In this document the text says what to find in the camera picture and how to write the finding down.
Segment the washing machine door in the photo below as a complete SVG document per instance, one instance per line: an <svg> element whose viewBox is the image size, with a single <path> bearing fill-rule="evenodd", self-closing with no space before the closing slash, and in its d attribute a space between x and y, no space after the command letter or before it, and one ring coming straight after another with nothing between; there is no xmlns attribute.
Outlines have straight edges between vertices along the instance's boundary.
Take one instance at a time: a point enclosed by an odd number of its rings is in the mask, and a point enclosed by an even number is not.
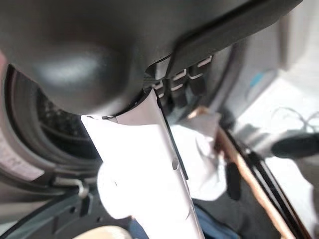
<svg viewBox="0 0 319 239"><path fill-rule="evenodd" d="M90 191L85 199L77 191L70 191L21 219L0 239L72 239L102 226L127 229L130 221L113 219L96 190Z"/></svg>

